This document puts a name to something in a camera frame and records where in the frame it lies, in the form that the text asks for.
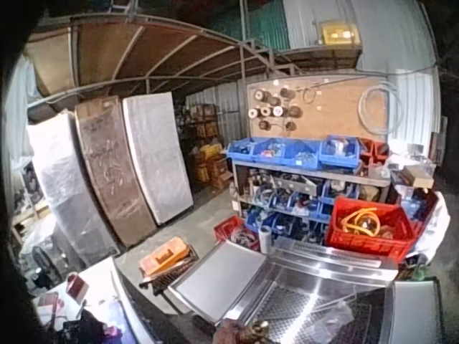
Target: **cable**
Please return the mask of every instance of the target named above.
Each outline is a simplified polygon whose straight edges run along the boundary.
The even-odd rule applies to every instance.
[[[363,208],[363,209],[360,209],[358,211],[355,211],[354,213],[352,213],[351,215],[348,215],[346,216],[344,219],[341,220],[341,225],[343,227],[343,231],[346,232],[346,233],[349,233],[349,229],[353,229],[354,230],[354,234],[360,234],[363,233],[363,234],[366,234],[370,237],[375,237],[376,235],[378,235],[379,233],[379,230],[381,229],[381,222],[379,221],[379,217],[373,212],[377,210],[376,208]],[[367,216],[369,217],[370,219],[372,219],[373,221],[376,222],[376,228],[374,229],[374,231],[371,231],[367,228],[364,228],[362,226],[357,226],[356,224],[359,222],[359,220],[363,217],[363,216]]]
[[[316,94],[317,94],[317,92],[314,90],[314,88],[319,88],[320,86],[324,86],[324,85],[338,84],[340,82],[353,81],[353,80],[359,80],[359,79],[366,79],[368,77],[369,77],[368,75],[364,75],[364,76],[359,76],[359,77],[347,77],[346,79],[339,79],[339,80],[332,80],[332,81],[327,81],[327,82],[320,82],[320,83],[314,84],[314,85],[312,85],[310,87],[299,88],[299,89],[296,90],[296,92],[303,91],[303,94],[301,95],[301,97],[303,98],[303,102],[305,104],[312,104],[314,102],[314,100],[316,99]],[[310,100],[306,100],[306,98],[305,98],[306,93],[308,91],[311,91],[313,93],[313,96],[312,96],[312,98]]]
[[[395,122],[394,122],[394,124],[392,125],[391,128],[387,128],[387,129],[373,128],[370,125],[370,123],[367,120],[367,118],[366,118],[367,117],[367,115],[366,115],[366,99],[368,98],[368,96],[369,96],[369,94],[371,92],[376,91],[376,90],[386,91],[389,94],[392,94],[395,97],[395,99],[397,100],[398,107],[397,107],[397,111],[395,113],[395,116],[396,116],[395,117]],[[400,126],[400,124],[402,124],[403,117],[404,117],[403,104],[402,104],[402,101],[400,100],[399,95],[397,94],[397,88],[393,84],[391,84],[390,82],[387,82],[387,81],[381,81],[381,83],[379,85],[370,86],[361,94],[360,99],[359,99],[359,105],[358,105],[358,108],[357,108],[357,112],[359,114],[359,118],[360,118],[361,124],[366,128],[366,130],[369,133],[372,133],[372,134],[375,134],[375,135],[388,135],[388,134],[394,132]]]

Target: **spool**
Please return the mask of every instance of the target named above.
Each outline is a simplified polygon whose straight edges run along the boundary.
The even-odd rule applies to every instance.
[[[273,115],[275,117],[282,117],[285,113],[287,113],[287,109],[282,106],[275,106],[273,108]]]
[[[258,127],[259,127],[261,130],[269,130],[269,129],[271,129],[271,124],[270,124],[267,120],[261,120],[261,121],[258,123]]]
[[[302,114],[302,111],[299,106],[296,106],[296,105],[290,106],[290,108],[288,109],[288,115],[290,117],[299,118],[301,117],[301,114]]]
[[[295,97],[295,91],[289,90],[288,88],[281,88],[279,92],[282,98],[293,99]]]
[[[294,131],[296,129],[296,124],[294,122],[288,122],[285,124],[285,129],[287,131]]]
[[[263,116],[268,117],[273,114],[273,109],[271,109],[271,107],[268,107],[268,106],[263,106],[260,112]]]
[[[253,97],[258,102],[267,102],[268,99],[271,97],[271,94],[268,91],[256,90],[253,94]]]
[[[260,115],[260,109],[249,109],[248,115],[249,118],[253,120],[254,118],[257,118]]]
[[[271,106],[279,106],[280,105],[280,98],[279,97],[269,97],[268,104]]]
[[[258,237],[260,238],[260,251],[263,254],[269,254],[273,246],[273,240],[271,238],[271,228],[263,226],[258,229]]]

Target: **white mattress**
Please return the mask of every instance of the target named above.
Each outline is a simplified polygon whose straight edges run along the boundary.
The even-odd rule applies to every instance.
[[[193,205],[177,135],[172,95],[123,100],[129,149],[143,195],[158,224]]]

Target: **brown mattress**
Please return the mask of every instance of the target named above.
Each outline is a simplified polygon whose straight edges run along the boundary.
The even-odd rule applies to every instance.
[[[94,192],[113,230],[127,246],[152,234],[156,225],[131,162],[120,100],[107,97],[75,108],[82,154]]]

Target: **hand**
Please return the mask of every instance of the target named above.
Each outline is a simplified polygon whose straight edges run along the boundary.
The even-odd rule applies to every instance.
[[[225,319],[214,334],[212,344],[238,344],[243,333],[245,333],[244,324],[236,320]]]

